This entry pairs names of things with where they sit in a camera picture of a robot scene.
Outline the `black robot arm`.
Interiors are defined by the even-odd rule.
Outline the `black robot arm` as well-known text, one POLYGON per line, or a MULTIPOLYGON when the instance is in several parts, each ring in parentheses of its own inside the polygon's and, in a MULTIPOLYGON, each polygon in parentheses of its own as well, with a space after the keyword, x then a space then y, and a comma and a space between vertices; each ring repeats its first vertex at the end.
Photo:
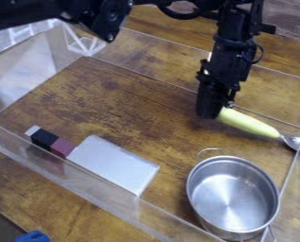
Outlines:
POLYGON ((217 14, 213 51, 196 76, 196 114, 215 119, 235 100, 252 65, 264 57, 255 41, 263 30, 264 0, 0 0, 0 30, 59 19, 110 43, 132 8, 141 5, 157 6, 177 20, 217 14))

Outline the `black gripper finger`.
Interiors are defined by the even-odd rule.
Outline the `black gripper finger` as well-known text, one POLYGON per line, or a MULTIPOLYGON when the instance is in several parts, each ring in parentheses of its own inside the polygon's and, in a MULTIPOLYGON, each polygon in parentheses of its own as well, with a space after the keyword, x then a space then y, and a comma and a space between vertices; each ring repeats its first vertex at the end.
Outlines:
POLYGON ((201 82, 197 89, 196 114, 203 119, 216 119, 228 101, 228 89, 217 83, 201 82))

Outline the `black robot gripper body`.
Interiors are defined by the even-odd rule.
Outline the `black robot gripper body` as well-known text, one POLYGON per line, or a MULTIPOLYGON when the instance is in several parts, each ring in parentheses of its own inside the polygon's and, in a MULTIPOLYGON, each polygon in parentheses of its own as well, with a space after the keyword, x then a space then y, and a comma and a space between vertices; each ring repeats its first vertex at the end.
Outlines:
POLYGON ((233 41, 221 36, 216 36, 215 41, 211 58, 201 60, 196 78, 199 85, 201 82, 223 85, 228 89, 229 102, 241 90, 252 65, 259 62, 259 45, 253 39, 233 41))

